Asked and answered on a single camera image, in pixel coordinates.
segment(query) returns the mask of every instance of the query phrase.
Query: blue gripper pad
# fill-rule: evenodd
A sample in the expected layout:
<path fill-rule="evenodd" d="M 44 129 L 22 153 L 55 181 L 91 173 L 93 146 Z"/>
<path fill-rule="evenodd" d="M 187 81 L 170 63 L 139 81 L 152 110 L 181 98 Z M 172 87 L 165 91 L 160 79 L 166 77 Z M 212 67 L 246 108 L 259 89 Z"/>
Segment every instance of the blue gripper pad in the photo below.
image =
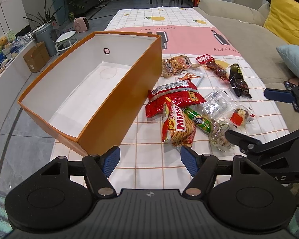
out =
<path fill-rule="evenodd" d="M 180 159 L 189 171 L 190 175 L 194 177 L 200 168 L 197 165 L 197 163 L 201 162 L 200 155 L 188 147 L 182 147 L 180 149 Z"/>
<path fill-rule="evenodd" d="M 277 90 L 277 89 L 265 89 L 264 96 L 268 100 L 277 101 L 277 102 L 286 102 L 293 103 L 296 101 L 296 98 L 290 91 Z"/>
<path fill-rule="evenodd" d="M 120 160 L 121 152 L 118 146 L 113 146 L 105 154 L 100 157 L 101 170 L 108 178 Z"/>

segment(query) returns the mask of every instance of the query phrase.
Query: floor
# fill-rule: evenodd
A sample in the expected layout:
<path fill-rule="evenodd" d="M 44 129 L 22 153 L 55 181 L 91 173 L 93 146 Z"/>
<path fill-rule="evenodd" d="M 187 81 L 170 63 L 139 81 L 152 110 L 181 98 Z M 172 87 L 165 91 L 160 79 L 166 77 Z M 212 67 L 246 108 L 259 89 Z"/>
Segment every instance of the floor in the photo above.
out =
<path fill-rule="evenodd" d="M 93 31 L 103 31 L 120 9 L 153 8 L 160 6 L 192 7 L 184 0 L 183 5 L 174 0 L 109 0 L 106 6 L 87 13 L 90 29 L 79 33 L 82 39 Z M 53 56 L 42 71 L 52 63 Z M 21 93 L 40 73 L 32 73 Z M 0 131 L 0 190 L 8 192 L 50 161 L 55 139 L 45 133 L 15 101 Z"/>

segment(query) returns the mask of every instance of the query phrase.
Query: sofa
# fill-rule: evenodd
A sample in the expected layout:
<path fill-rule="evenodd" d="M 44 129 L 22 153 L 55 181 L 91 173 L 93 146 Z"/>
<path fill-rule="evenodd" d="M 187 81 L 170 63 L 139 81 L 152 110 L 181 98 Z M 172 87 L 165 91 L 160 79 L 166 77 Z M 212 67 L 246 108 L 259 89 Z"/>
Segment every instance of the sofa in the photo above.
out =
<path fill-rule="evenodd" d="M 267 88 L 284 89 L 284 81 L 295 77 L 276 47 L 286 42 L 263 27 L 269 3 L 258 10 L 221 0 L 200 0 L 194 9 L 210 21 L 239 51 Z M 299 129 L 299 113 L 291 104 L 276 102 L 289 129 Z"/>

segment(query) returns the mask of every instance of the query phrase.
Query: robotic claw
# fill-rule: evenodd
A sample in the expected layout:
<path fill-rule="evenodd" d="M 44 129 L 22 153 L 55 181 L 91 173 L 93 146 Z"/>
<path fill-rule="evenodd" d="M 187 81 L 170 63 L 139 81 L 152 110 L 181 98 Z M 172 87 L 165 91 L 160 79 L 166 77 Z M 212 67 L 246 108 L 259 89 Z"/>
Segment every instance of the robotic claw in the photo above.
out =
<path fill-rule="evenodd" d="M 281 183 L 299 182 L 299 130 L 266 144 L 234 131 L 226 137 L 247 157 L 220 161 L 181 148 L 193 176 L 182 194 L 122 189 L 118 196 L 107 179 L 117 146 L 82 161 L 59 156 L 7 195 L 6 238 L 294 238 L 285 228 L 296 201 Z M 83 175 L 88 189 L 70 175 Z M 214 187 L 217 175 L 231 179 Z"/>

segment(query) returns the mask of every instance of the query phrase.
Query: round stool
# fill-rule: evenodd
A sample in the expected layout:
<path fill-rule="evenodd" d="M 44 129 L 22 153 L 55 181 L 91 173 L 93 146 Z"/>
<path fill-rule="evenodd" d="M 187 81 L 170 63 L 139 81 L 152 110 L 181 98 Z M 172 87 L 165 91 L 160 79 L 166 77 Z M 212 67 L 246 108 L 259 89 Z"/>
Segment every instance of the round stool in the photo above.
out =
<path fill-rule="evenodd" d="M 56 54 L 59 55 L 61 51 L 68 50 L 73 45 L 75 45 L 77 43 L 77 41 L 78 40 L 77 40 L 75 30 L 62 34 L 55 42 L 56 43 L 55 48 L 56 48 L 56 52 L 57 52 Z"/>

